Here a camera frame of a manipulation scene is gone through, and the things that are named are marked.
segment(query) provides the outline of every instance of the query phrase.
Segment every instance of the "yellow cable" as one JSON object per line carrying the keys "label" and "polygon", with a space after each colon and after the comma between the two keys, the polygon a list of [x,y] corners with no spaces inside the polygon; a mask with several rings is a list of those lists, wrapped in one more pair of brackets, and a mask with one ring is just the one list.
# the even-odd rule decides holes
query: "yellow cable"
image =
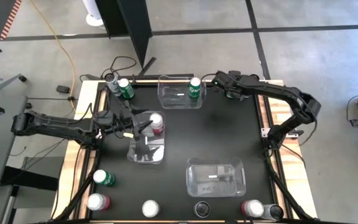
{"label": "yellow cable", "polygon": [[[64,47],[62,46],[62,44],[60,43],[59,39],[57,38],[57,35],[55,33],[55,31],[53,31],[52,27],[50,26],[49,22],[47,21],[47,19],[44,17],[44,15],[41,13],[41,11],[39,11],[39,9],[37,8],[37,6],[35,5],[35,3],[33,2],[33,0],[30,0],[31,4],[34,6],[34,9],[40,14],[41,18],[45,21],[45,23],[48,25],[50,31],[52,31],[53,35],[55,36],[55,39],[57,41],[57,43],[59,44],[60,48],[64,51],[64,53],[67,55],[71,67],[73,68],[73,83],[71,84],[71,90],[70,90],[70,96],[73,96],[73,92],[74,92],[74,85],[75,85],[75,67],[74,67],[74,63],[73,60],[71,59],[70,55],[67,53],[67,51],[64,49]],[[71,107],[74,109],[74,102],[73,100],[70,100],[71,103]]]}

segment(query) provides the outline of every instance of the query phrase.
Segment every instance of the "wooden table edge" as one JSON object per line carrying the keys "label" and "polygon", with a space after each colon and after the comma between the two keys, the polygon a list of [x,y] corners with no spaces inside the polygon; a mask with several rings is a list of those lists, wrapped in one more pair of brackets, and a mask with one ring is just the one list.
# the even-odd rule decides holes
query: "wooden table edge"
{"label": "wooden table edge", "polygon": [[[89,103],[92,103],[92,104],[95,103],[95,98],[96,98],[96,93],[97,93],[97,88],[98,88],[99,82],[104,82],[104,81],[86,80],[83,82],[83,84],[81,86],[80,97],[78,98],[78,103],[77,103],[77,107],[76,107],[75,119],[79,119],[80,117],[82,117],[84,115],[84,112],[86,111],[86,108],[88,107]],[[142,81],[137,81],[137,82],[139,82],[139,83],[140,82],[156,83],[156,82],[158,82],[158,80],[142,80]],[[264,82],[269,82],[271,84],[276,84],[276,85],[283,85],[282,80],[267,80],[267,81],[264,80]],[[106,97],[106,93],[103,93],[101,96],[101,101],[99,102],[99,110],[103,109],[105,97]],[[259,97],[259,103],[260,103],[260,109],[261,109],[261,113],[262,113],[263,122],[265,124],[265,127],[268,127],[269,124],[267,123],[267,114],[266,114],[266,110],[264,108],[264,101],[261,96]],[[272,110],[274,124],[280,124],[283,122],[283,120],[282,120],[283,117],[291,116],[290,107],[286,102],[280,101],[277,99],[273,99],[273,98],[269,98],[269,105]],[[300,147],[299,147],[297,140],[287,140],[286,139],[284,141],[284,144],[286,144],[291,149],[293,149],[295,152],[297,152],[301,155]],[[56,209],[54,217],[57,217],[59,214],[61,214],[63,209],[70,202],[70,194],[71,194],[70,192],[71,192],[71,185],[73,183],[73,171],[74,171],[74,161],[75,161],[75,158],[73,158],[73,155],[75,154],[74,157],[76,157],[78,150],[80,150],[79,145],[74,141],[70,141],[67,146],[67,151],[65,154],[65,161],[63,163],[62,173],[61,173],[60,180],[59,180],[59,187],[58,187],[59,188],[59,199],[58,199],[58,205],[57,205],[57,209]],[[286,183],[287,183],[288,190],[291,192],[291,194],[293,194],[295,200],[302,206],[303,210],[306,213],[308,213],[312,217],[317,217],[316,209],[314,207],[313,197],[311,195],[311,190],[310,190],[310,186],[309,186],[309,182],[308,182],[308,178],[307,178],[307,174],[306,174],[306,170],[303,167],[302,162],[299,160],[299,158],[297,158],[293,154],[290,154],[290,152],[288,152],[284,147],[281,148],[280,152],[281,152],[281,158],[283,161],[283,169],[284,169],[284,173],[285,173],[285,177],[286,177]],[[94,154],[92,154],[92,155],[91,155],[89,163],[88,163],[87,174],[89,173],[91,166],[93,165]],[[272,162],[273,162],[273,166],[274,166],[275,170],[277,171],[277,166],[276,166],[274,159],[272,159]],[[76,176],[75,176],[75,187],[73,189],[73,195],[75,194],[75,192],[78,188],[78,182],[80,179],[80,174],[82,171],[83,163],[84,163],[84,160],[79,159],[76,169],[75,169]],[[90,188],[88,187],[82,197],[79,218],[85,218],[86,209],[87,209],[86,201],[90,194],[89,190],[90,190]],[[280,189],[278,189],[277,186],[276,186],[276,192],[277,192],[278,204],[282,208],[285,208],[283,195],[281,194],[281,191],[280,191]],[[144,222],[156,222],[156,220],[144,221]]]}

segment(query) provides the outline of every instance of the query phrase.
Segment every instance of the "concrete floor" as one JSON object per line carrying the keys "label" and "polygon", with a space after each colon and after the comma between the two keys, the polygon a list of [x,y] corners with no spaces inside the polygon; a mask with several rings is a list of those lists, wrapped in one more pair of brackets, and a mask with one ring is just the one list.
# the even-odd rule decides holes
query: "concrete floor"
{"label": "concrete floor", "polygon": [[[104,32],[85,24],[82,1],[35,3],[57,34]],[[252,4],[259,27],[358,24],[356,0],[253,0]],[[147,6],[153,30],[250,28],[244,0],[147,0]],[[9,36],[50,34],[28,0],[23,0]],[[358,128],[346,121],[346,103],[358,95],[358,30],[271,32],[260,36],[271,78],[311,93],[322,104],[318,129],[301,148],[319,218],[358,223]],[[118,55],[135,58],[129,38],[63,40],[62,44],[75,63],[75,96],[81,87],[79,75],[99,75]],[[0,48],[1,75],[22,73],[29,79],[27,84],[15,82],[0,94],[67,97],[55,88],[71,85],[71,67],[54,40],[0,42]],[[149,42],[146,60],[150,57],[157,61],[147,74],[194,73],[200,77],[216,70],[262,74],[251,33],[156,36]],[[125,63],[118,62],[117,67]],[[139,70],[136,66],[122,75]],[[35,110],[51,115],[63,116],[71,111],[67,101],[30,102]],[[351,104],[350,116],[358,117],[355,104]],[[313,125],[302,128],[307,135]],[[56,141],[45,136],[16,138],[12,153],[27,146],[23,156],[33,156]],[[50,156],[63,156],[66,145]],[[22,157],[12,157],[8,164],[19,167]],[[51,207],[18,211],[15,223],[47,220]]]}

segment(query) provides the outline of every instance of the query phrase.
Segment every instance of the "transparent bin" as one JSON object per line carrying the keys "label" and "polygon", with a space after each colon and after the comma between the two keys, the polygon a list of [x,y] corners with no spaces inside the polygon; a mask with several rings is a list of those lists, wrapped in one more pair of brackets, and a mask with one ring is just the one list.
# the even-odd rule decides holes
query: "transparent bin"
{"label": "transparent bin", "polygon": [[[134,125],[148,121],[153,113],[159,113],[165,123],[165,115],[162,112],[145,111],[134,116]],[[164,150],[165,130],[155,134],[149,125],[142,131],[139,141],[135,139],[129,141],[127,158],[138,164],[160,164],[164,158]]]}
{"label": "transparent bin", "polygon": [[192,197],[240,197],[246,193],[246,177],[238,158],[207,161],[189,159],[187,191]]}
{"label": "transparent bin", "polygon": [[189,97],[189,84],[192,77],[160,76],[158,79],[158,100],[165,109],[198,109],[206,98],[205,82],[201,82],[198,98]]}

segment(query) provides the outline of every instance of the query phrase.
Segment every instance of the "bottle cap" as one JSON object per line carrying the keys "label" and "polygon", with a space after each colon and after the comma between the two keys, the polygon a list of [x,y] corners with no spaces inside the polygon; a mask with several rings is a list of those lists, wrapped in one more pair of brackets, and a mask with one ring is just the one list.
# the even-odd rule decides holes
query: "bottle cap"
{"label": "bottle cap", "polygon": [[88,197],[88,202],[86,203],[86,206],[92,210],[99,210],[100,206],[103,204],[103,198],[100,196],[100,194],[91,194]]}
{"label": "bottle cap", "polygon": [[113,73],[109,73],[109,74],[107,74],[106,76],[104,76],[104,79],[105,79],[107,82],[113,81],[114,78],[115,78],[115,76],[114,76]]}
{"label": "bottle cap", "polygon": [[159,205],[154,200],[148,200],[143,203],[142,211],[143,215],[147,218],[152,218],[158,214],[160,210]]}
{"label": "bottle cap", "polygon": [[284,217],[284,211],[280,206],[272,205],[270,207],[270,215],[276,220],[281,220]]}
{"label": "bottle cap", "polygon": [[260,217],[264,213],[264,206],[258,200],[251,201],[249,209],[255,217]]}
{"label": "bottle cap", "polygon": [[126,87],[126,86],[129,85],[129,81],[128,81],[128,79],[126,79],[126,78],[122,78],[122,79],[119,80],[118,85],[119,85],[120,87]]}
{"label": "bottle cap", "polygon": [[159,113],[152,113],[150,115],[150,120],[153,121],[152,128],[159,128],[163,124],[162,116]]}
{"label": "bottle cap", "polygon": [[106,179],[107,173],[104,170],[97,170],[94,174],[93,174],[93,180],[96,183],[102,183],[105,179]]}
{"label": "bottle cap", "polygon": [[195,213],[200,218],[206,218],[211,212],[211,208],[206,202],[198,202],[194,207]]}
{"label": "bottle cap", "polygon": [[199,78],[192,78],[190,80],[190,84],[192,86],[199,86],[201,84],[201,80]]}

